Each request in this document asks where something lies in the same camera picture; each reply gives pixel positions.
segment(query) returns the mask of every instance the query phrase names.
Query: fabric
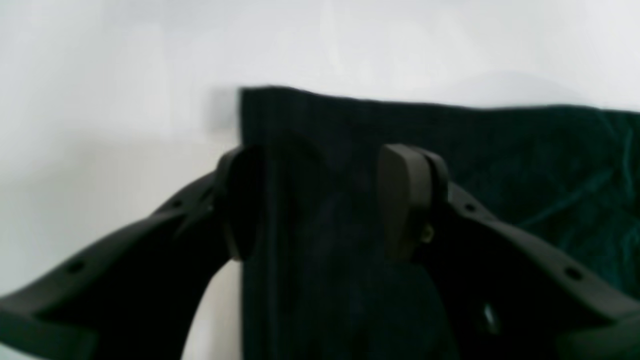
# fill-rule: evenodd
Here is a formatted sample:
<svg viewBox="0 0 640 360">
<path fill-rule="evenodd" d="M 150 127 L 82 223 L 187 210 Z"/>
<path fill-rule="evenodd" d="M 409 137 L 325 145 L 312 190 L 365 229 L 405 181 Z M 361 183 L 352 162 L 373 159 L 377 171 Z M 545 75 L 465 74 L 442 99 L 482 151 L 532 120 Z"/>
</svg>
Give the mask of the fabric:
<svg viewBox="0 0 640 360">
<path fill-rule="evenodd" d="M 244 143 L 268 150 L 268 225 L 244 266 L 256 359 L 456 359 L 429 275 L 383 258 L 385 143 L 443 157 L 490 211 L 640 299 L 640 116 L 578 106 L 474 110 L 242 91 Z"/>
</svg>

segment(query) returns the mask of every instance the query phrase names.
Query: white wall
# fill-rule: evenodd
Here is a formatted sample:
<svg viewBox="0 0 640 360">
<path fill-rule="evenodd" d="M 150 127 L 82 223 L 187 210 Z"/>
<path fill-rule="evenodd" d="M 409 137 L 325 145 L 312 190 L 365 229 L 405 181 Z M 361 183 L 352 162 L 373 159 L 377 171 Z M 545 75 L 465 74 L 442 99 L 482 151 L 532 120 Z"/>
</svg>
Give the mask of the white wall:
<svg viewBox="0 0 640 360">
<path fill-rule="evenodd" d="M 634 0 L 0 1 L 0 293 L 210 171 L 237 143 L 238 86 L 638 110 L 638 10 Z M 185 358 L 239 358 L 239 271 L 214 280 Z M 0 359 L 20 358 L 0 347 Z"/>
</svg>

